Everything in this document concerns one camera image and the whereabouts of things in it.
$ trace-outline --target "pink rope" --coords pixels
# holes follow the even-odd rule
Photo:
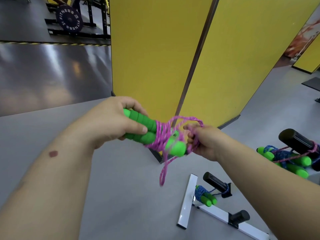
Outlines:
[[[183,119],[183,120],[179,124],[177,124],[174,128],[172,128],[171,125],[172,125],[173,121],[175,121],[177,119]],[[166,174],[168,171],[168,165],[177,158],[177,156],[175,156],[175,157],[171,158],[170,160],[168,160],[168,153],[171,151],[171,149],[174,147],[174,145],[178,141],[184,141],[183,133],[179,130],[179,128],[189,120],[197,121],[200,124],[200,126],[203,127],[202,120],[198,120],[196,117],[174,116],[167,123],[161,123],[159,121],[156,121],[157,132],[156,132],[156,136],[155,136],[155,141],[151,144],[146,145],[146,147],[153,149],[157,152],[162,151],[162,156],[163,156],[163,160],[164,160],[164,167],[160,173],[160,178],[159,178],[160,186],[163,186],[165,183]],[[170,145],[168,150],[165,150],[165,147],[167,145],[168,140],[174,134],[175,131],[179,131],[179,137],[176,139],[176,141],[173,144]],[[193,144],[188,145],[187,154],[190,154],[198,146],[199,146],[199,140],[198,140],[197,135],[195,135]]]
[[[273,161],[273,163],[282,163],[282,162],[289,161],[289,160],[292,160],[292,159],[304,157],[304,156],[307,156],[307,155],[310,154],[310,153],[316,152],[317,149],[318,149],[318,144],[315,143],[314,141],[312,141],[312,143],[314,144],[314,147],[313,147],[312,150],[308,150],[306,153],[299,154],[299,155],[297,155],[297,156],[288,157],[288,158],[285,158],[285,159],[281,159],[281,160],[279,160],[279,161]],[[278,150],[274,150],[272,153],[275,154],[275,153],[277,153],[278,151],[281,151],[281,150],[287,149],[287,148],[289,148],[289,146],[285,146],[285,147],[280,148],[280,149],[278,149]]]

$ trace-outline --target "yellow wall panel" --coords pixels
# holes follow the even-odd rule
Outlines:
[[[318,35],[302,56],[294,64],[295,67],[314,72],[320,64],[320,36]]]
[[[174,116],[212,0],[110,0],[113,91]]]
[[[319,1],[220,0],[180,115],[219,126],[240,114]]]

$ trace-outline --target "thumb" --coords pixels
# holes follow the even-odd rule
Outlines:
[[[125,132],[143,135],[148,132],[148,129],[143,124],[127,118]]]

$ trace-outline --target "black metal frame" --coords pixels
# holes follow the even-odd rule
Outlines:
[[[87,27],[97,27],[97,24],[94,23],[93,20],[93,15],[92,15],[92,8],[91,8],[91,2],[92,0],[86,0],[87,5],[88,5],[88,13],[89,13],[89,23],[84,22],[83,25],[87,26]],[[55,12],[56,8],[59,5],[54,5],[54,4],[50,4],[50,3],[46,3],[48,10],[52,10],[53,12]],[[76,8],[78,10],[78,12],[81,14],[80,12],[80,0],[79,1],[75,1],[73,3],[73,8]],[[51,35],[68,35],[68,36],[73,36],[73,37],[83,37],[83,38],[93,38],[93,39],[111,39],[110,34],[108,34],[108,30],[107,30],[107,15],[106,15],[106,8],[107,8],[107,4],[106,4],[106,0],[101,0],[101,7],[104,7],[101,9],[101,15],[102,15],[102,28],[103,28],[103,34],[101,33],[86,33],[86,32],[77,32],[77,33],[70,33],[68,31],[65,31],[63,29],[53,29],[53,28],[48,28],[48,32]],[[48,19],[45,18],[45,23],[46,24],[59,24],[57,22],[56,19]]]

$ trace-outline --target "weight plate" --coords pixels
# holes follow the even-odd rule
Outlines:
[[[68,5],[61,5],[56,10],[58,24],[70,33],[80,32],[83,28],[83,20],[80,13]]]

